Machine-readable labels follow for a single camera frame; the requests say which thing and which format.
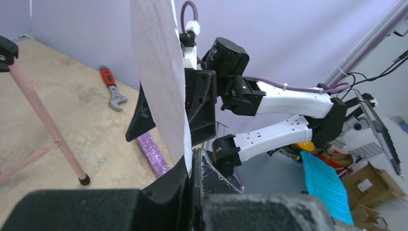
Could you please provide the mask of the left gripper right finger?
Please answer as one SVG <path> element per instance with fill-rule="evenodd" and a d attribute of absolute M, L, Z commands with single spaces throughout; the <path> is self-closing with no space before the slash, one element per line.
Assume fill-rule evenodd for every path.
<path fill-rule="evenodd" d="M 357 231 L 330 216 L 307 194 L 244 194 L 211 163 L 203 148 L 192 152 L 193 231 Z"/>

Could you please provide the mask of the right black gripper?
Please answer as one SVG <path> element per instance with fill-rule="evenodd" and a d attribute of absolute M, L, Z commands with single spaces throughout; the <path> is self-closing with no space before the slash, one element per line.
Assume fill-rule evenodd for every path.
<path fill-rule="evenodd" d="M 190 127 L 191 144 L 198 145 L 216 135 L 216 72 L 187 68 L 184 71 L 186 83 L 185 109 Z M 137 105 L 126 131 L 126 141 L 131 142 L 155 127 L 156 124 L 142 84 L 140 84 Z"/>

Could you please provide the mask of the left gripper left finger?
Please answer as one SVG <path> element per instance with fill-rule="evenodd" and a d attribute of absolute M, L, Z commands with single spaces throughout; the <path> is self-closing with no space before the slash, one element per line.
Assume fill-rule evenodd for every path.
<path fill-rule="evenodd" d="M 39 190 L 27 194 L 4 231 L 189 231 L 184 159 L 144 189 Z"/>

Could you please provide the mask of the pink music stand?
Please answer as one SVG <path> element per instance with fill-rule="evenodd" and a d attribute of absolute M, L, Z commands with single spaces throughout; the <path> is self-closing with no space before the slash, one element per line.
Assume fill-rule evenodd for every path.
<path fill-rule="evenodd" d="M 41 120 L 42 124 L 47 129 L 48 133 L 53 138 L 45 147 L 34 152 L 31 156 L 26 158 L 17 166 L 11 168 L 9 171 L 0 174 L 0 180 L 5 181 L 15 175 L 18 171 L 23 170 L 28 165 L 39 160 L 42 156 L 50 151 L 59 148 L 65 159 L 70 164 L 71 168 L 76 173 L 79 183 L 83 186 L 90 184 L 90 177 L 85 173 L 77 158 L 70 149 L 68 143 L 64 139 L 62 133 L 56 126 L 53 118 L 49 114 L 42 100 L 34 89 L 34 86 L 18 61 L 19 47 L 13 41 L 1 36 L 0 38 L 0 71 L 2 73 L 9 73 L 21 92 L 26 97 L 27 101 Z"/>

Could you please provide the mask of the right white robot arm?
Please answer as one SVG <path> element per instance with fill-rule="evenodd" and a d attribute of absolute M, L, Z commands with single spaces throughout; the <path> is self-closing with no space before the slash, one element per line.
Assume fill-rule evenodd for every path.
<path fill-rule="evenodd" d="M 197 69 L 194 37 L 181 34 L 179 46 L 191 146 L 214 139 L 215 165 L 223 174 L 232 174 L 234 167 L 257 154 L 297 142 L 331 142 L 342 132 L 347 105 L 322 86 L 299 91 L 244 77 L 249 56 L 243 47 L 225 38 L 216 38 L 201 69 Z M 239 116 L 285 113 L 290 118 L 246 134 L 216 138 L 217 97 L 222 99 L 222 109 Z"/>

